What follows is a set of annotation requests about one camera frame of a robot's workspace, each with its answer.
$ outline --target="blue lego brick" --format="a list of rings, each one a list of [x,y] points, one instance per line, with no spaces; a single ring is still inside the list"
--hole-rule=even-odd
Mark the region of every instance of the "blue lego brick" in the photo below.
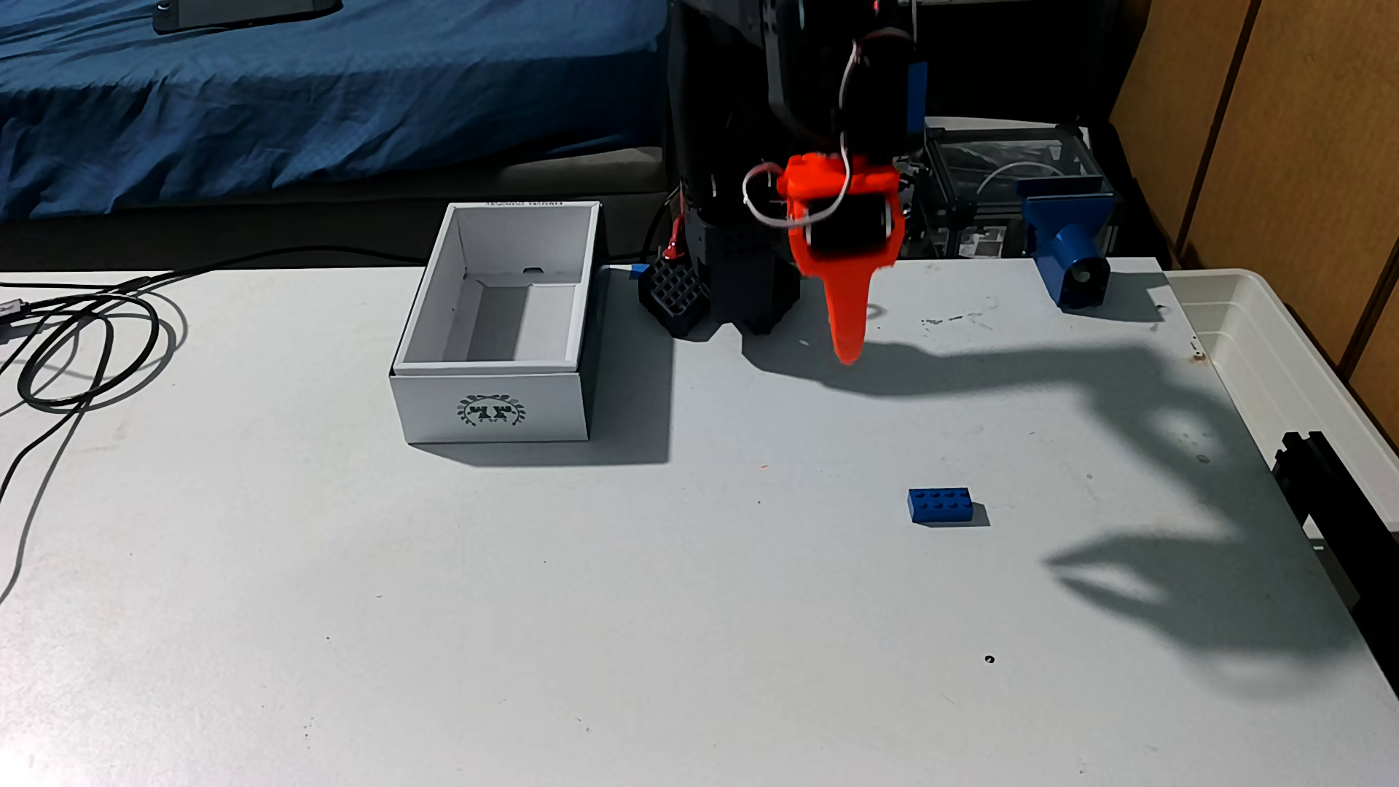
[[[970,523],[971,493],[965,486],[946,489],[909,489],[908,516],[915,523]]]

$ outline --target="white cardboard box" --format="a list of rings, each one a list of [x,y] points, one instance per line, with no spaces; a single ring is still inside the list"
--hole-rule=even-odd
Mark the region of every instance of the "white cardboard box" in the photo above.
[[[599,201],[452,203],[389,372],[409,443],[588,440]]]

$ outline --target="table surface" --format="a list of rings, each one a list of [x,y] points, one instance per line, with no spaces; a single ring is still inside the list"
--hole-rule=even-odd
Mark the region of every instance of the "table surface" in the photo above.
[[[851,368],[811,282],[673,341],[616,271],[590,443],[425,449],[420,270],[164,287],[175,351],[0,506],[0,783],[1392,784],[1399,702],[1114,268],[1063,313],[1028,260],[902,261]],[[6,459],[55,418],[13,403]],[[926,486],[972,527],[909,523]]]

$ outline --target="blue bed sheet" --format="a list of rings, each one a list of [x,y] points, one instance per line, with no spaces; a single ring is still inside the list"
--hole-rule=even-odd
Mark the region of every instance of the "blue bed sheet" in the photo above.
[[[165,36],[151,1],[0,0],[0,219],[662,138],[666,0],[344,0]]]

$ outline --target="black 3d-printed part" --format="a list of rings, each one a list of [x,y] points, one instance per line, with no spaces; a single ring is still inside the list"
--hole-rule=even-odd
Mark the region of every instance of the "black 3d-printed part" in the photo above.
[[[709,296],[688,259],[660,257],[637,280],[637,295],[676,338],[683,338],[709,312]]]

